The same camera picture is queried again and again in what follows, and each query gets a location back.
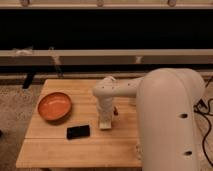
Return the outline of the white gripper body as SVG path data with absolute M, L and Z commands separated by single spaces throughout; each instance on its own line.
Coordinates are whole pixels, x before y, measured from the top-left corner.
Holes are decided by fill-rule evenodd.
M 111 122 L 114 112 L 114 105 L 112 98 L 99 99 L 97 101 L 97 111 L 99 113 L 99 120 L 101 122 Z

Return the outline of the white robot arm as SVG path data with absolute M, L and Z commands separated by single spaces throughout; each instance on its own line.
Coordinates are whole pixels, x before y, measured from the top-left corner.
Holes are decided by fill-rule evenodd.
M 108 76 L 92 93 L 102 130 L 112 127 L 115 97 L 136 100 L 143 171 L 199 171 L 193 107 L 204 91 L 198 72 L 161 68 L 126 82 Z

